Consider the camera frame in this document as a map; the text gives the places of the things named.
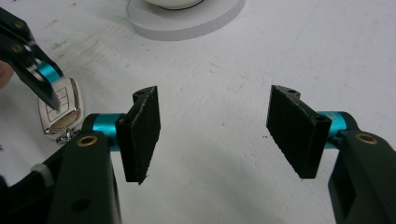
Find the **metal pliers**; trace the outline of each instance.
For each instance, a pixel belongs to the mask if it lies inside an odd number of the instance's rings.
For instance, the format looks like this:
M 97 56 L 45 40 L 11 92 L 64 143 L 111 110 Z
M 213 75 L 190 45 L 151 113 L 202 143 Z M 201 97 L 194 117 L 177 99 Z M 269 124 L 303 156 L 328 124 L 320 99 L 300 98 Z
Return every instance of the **metal pliers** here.
M 51 83 L 64 75 L 37 45 L 26 22 L 0 7 L 0 60 L 8 63 L 18 77 L 48 106 L 59 109 Z

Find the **teal metal joint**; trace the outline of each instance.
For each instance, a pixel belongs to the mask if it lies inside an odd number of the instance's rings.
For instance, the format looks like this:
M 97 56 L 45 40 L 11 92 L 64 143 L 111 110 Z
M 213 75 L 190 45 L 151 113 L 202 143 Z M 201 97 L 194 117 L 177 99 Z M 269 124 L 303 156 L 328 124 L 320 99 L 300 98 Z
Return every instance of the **teal metal joint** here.
M 49 83 L 53 83 L 61 78 L 59 74 L 48 63 L 41 63 L 37 66 L 37 71 L 47 79 Z
M 100 114 L 96 117 L 92 129 L 96 132 L 102 132 L 112 141 L 111 151 L 120 151 L 117 144 L 116 121 L 121 114 Z
M 325 148 L 335 148 L 335 145 L 333 145 L 330 140 L 334 139 L 338 132 L 345 131 L 347 129 L 347 123 L 344 117 L 336 111 L 319 111 L 318 114 L 332 120 L 332 126 L 329 130 L 328 141 Z

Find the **silver key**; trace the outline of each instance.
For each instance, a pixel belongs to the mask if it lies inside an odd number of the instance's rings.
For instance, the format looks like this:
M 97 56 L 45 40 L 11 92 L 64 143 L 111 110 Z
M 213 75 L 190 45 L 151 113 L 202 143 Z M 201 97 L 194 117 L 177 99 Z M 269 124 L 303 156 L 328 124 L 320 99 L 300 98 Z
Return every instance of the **silver key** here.
M 74 79 L 63 77 L 52 83 L 52 88 L 60 102 L 59 110 L 50 108 L 40 99 L 38 108 L 44 134 L 51 139 L 61 139 L 65 134 L 70 135 L 71 131 L 78 131 L 84 120 L 84 104 L 79 85 Z

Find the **white cylindrical object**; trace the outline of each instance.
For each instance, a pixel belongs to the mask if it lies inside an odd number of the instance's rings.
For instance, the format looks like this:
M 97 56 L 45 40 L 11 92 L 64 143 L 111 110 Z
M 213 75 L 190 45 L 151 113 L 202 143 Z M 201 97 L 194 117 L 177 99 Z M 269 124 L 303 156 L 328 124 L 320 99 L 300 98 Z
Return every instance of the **white cylindrical object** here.
M 217 31 L 232 21 L 245 3 L 246 0 L 204 0 L 194 7 L 168 10 L 145 0 L 130 0 L 127 10 L 132 26 L 140 35 L 177 41 Z

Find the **white table surface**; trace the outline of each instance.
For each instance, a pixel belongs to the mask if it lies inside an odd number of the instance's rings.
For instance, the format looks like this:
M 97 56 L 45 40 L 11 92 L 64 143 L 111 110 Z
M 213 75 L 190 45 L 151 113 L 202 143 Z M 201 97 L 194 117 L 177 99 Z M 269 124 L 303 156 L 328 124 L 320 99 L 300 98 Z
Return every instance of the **white table surface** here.
M 337 151 L 324 152 L 317 179 L 299 179 L 265 127 L 273 84 L 396 147 L 395 1 L 247 0 L 222 29 L 178 42 L 137 35 L 125 0 L 0 6 L 79 83 L 87 114 L 126 112 L 133 92 L 158 86 L 162 130 L 143 185 L 126 183 L 111 155 L 123 223 L 334 223 Z M 0 90 L 0 145 L 9 185 L 59 148 L 17 76 Z

